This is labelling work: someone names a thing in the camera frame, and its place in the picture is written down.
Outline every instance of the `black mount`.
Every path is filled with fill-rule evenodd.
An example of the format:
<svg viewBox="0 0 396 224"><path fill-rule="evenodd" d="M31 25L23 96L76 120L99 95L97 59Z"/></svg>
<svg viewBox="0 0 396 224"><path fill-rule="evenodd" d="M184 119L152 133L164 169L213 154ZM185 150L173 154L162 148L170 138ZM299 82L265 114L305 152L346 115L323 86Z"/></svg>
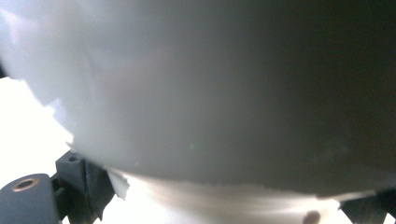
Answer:
<svg viewBox="0 0 396 224"><path fill-rule="evenodd" d="M106 170L71 151L53 177L28 175L0 190L0 223L92 224L114 196Z"/></svg>

